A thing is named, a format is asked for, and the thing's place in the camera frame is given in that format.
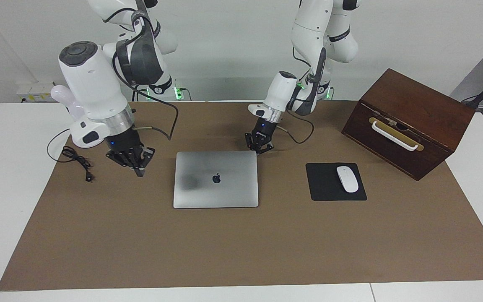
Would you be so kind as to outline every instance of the table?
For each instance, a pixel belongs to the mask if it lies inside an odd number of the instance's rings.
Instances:
[[[69,123],[70,117],[59,104],[0,104],[0,277],[55,166],[45,155],[46,143]],[[55,140],[50,151],[56,154],[66,139],[62,135]],[[483,222],[482,115],[475,115],[447,163]],[[483,300],[483,281],[0,292],[0,301],[210,301],[226,297],[234,301],[477,301]]]

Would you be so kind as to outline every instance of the silver laptop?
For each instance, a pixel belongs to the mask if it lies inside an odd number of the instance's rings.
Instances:
[[[175,208],[258,206],[255,151],[178,152]]]

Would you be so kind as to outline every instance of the brown table mat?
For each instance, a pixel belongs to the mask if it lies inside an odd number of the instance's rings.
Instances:
[[[183,103],[174,139],[144,178],[79,149],[58,163],[0,281],[0,290],[329,284],[483,279],[483,226],[443,163],[419,182],[343,136],[353,102],[320,102],[314,136],[274,134],[258,157],[258,208],[175,210],[177,151],[245,150],[256,118],[247,103]],[[168,130],[173,112],[133,103],[136,126]],[[310,128],[285,116],[302,138]],[[367,201],[315,202],[305,164],[355,162]]]

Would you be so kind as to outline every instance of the black mouse pad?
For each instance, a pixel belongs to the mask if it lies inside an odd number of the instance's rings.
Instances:
[[[355,193],[347,193],[340,182],[337,167],[348,166],[355,174],[359,189]],[[309,179],[310,196],[314,201],[334,200],[366,200],[363,182],[359,168],[355,163],[307,163],[307,178]]]

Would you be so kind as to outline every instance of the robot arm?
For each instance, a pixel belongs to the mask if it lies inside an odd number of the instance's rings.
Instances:
[[[301,2],[291,40],[310,69],[299,80],[281,71],[272,81],[262,105],[249,105],[249,111],[258,120],[253,131],[245,134],[247,147],[259,154],[271,150],[273,132],[286,109],[298,115],[308,115],[314,111],[316,102],[328,94],[333,61],[348,63],[357,54],[357,42],[350,33],[349,24],[350,12],[358,7],[360,1]]]
[[[94,4],[99,1],[90,3],[98,12],[100,6]],[[120,78],[128,85],[164,87],[172,85],[173,80],[155,40],[160,32],[159,23],[154,29],[146,11],[146,3],[155,5],[155,2],[136,0],[136,6],[130,6],[126,0],[101,3],[107,7],[105,11],[114,10],[107,16],[108,21],[131,24],[135,36],[106,44],[103,49],[93,42],[76,42],[65,47],[59,55],[59,65],[70,91],[57,86],[52,95],[69,111],[77,112],[70,127],[75,145],[90,148],[106,140],[109,146],[106,156],[141,177],[155,150],[145,147],[133,128],[133,111],[120,91],[118,70],[122,70]],[[99,11],[99,15],[104,17],[107,13]],[[156,89],[156,94],[164,92],[166,89]],[[82,107],[81,116],[79,111],[71,110],[78,107]]]
[[[107,57],[117,57],[117,67],[126,83],[151,88],[150,95],[163,101],[182,97],[163,60],[178,46],[174,34],[162,28],[157,19],[149,16],[147,8],[156,6],[156,0],[88,0],[91,8],[104,22],[131,25],[134,34],[121,35],[117,43],[102,48]]]

